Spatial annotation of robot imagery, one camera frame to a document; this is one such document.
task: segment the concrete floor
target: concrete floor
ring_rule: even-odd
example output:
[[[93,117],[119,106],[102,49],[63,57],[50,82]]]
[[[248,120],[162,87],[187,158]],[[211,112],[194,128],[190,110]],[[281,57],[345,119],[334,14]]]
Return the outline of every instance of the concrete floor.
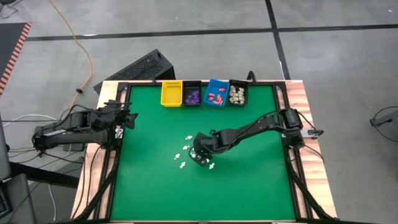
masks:
[[[55,3],[81,35],[271,27],[263,0]],[[278,0],[272,1],[272,6],[278,27],[398,23],[397,1]],[[23,1],[17,8],[20,12],[0,22],[33,22],[30,37],[70,35],[47,1]],[[338,216],[359,222],[397,223],[397,145],[378,135],[368,119],[379,109],[396,105],[393,89],[398,82],[398,29],[289,32],[281,33],[280,38],[291,79],[304,80],[315,124],[325,130],[320,145]],[[93,59],[94,77],[77,103],[89,107],[95,107],[98,100],[93,85],[153,49],[170,60],[179,79],[245,78],[249,70],[258,79],[283,78],[272,33],[81,43]],[[0,100],[3,119],[28,113],[58,118],[87,75],[87,60],[73,41],[26,42]],[[5,129],[8,143],[13,148],[30,146],[36,125],[41,124],[11,124]],[[394,137],[394,125],[383,131]],[[59,148],[49,153],[64,155]],[[14,160],[32,156],[27,153]],[[43,157],[27,164],[38,167],[52,160]],[[48,197],[45,189],[41,195]],[[72,204],[70,197],[55,194],[57,203]],[[50,203],[36,206],[36,210],[47,211],[40,212],[38,220],[52,219]]]

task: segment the white cable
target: white cable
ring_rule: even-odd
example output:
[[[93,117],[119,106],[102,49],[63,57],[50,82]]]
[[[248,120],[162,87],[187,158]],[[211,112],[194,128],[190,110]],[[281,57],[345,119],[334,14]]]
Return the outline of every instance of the white cable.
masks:
[[[25,114],[25,115],[22,115],[22,116],[17,117],[16,119],[12,119],[11,122],[8,122],[7,124],[3,125],[3,127],[8,126],[8,125],[11,124],[13,121],[17,121],[17,120],[19,120],[19,119],[21,119],[21,118],[26,118],[26,117],[30,117],[30,116],[38,116],[38,117],[43,117],[43,118],[50,118],[50,119],[53,119],[53,120],[58,121],[57,118],[53,118],[53,117],[47,116],[47,115],[42,115],[42,114]]]
[[[65,157],[67,157],[67,156],[69,156],[69,153],[70,153],[70,150],[71,150],[71,149],[72,149],[72,144],[70,144],[69,150],[68,150],[67,154],[66,154],[64,157],[62,157],[62,159],[65,158]],[[51,171],[54,171],[55,168],[56,168],[56,166],[57,166],[60,162],[61,162],[61,160],[59,160],[59,161],[52,167]],[[55,222],[56,219],[57,219],[57,206],[55,205],[55,199],[54,199],[54,196],[52,195],[51,185],[50,185],[50,184],[49,184],[49,192],[50,192],[50,196],[51,196],[51,200],[52,200],[52,205],[53,205],[53,207],[54,207],[54,218],[53,218],[52,221]]]

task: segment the blue bin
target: blue bin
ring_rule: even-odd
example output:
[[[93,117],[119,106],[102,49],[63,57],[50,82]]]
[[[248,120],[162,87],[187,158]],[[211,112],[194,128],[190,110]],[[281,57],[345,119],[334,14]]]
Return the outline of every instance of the blue bin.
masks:
[[[215,95],[214,100],[217,100],[217,95],[220,94],[221,99],[223,100],[223,104],[213,103],[213,100],[209,100],[209,93],[213,93]],[[229,93],[229,82],[222,82],[219,80],[211,79],[209,85],[207,86],[206,95],[205,95],[205,103],[211,106],[224,106],[228,101],[228,93]]]

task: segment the keyboard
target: keyboard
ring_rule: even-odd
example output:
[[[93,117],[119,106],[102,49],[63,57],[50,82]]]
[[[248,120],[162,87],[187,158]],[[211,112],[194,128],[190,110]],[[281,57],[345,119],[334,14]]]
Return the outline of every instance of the keyboard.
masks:
[[[8,201],[6,191],[2,188],[0,182],[0,219],[12,212],[11,204]]]

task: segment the green table surface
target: green table surface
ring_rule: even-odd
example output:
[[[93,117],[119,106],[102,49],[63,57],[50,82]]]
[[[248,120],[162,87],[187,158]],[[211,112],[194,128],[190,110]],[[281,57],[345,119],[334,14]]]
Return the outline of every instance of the green table surface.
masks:
[[[293,220],[280,134],[243,140],[201,167],[188,156],[188,135],[238,128],[275,110],[271,86],[250,86],[245,107],[165,108],[160,86],[131,87],[136,128],[126,129],[112,220]]]

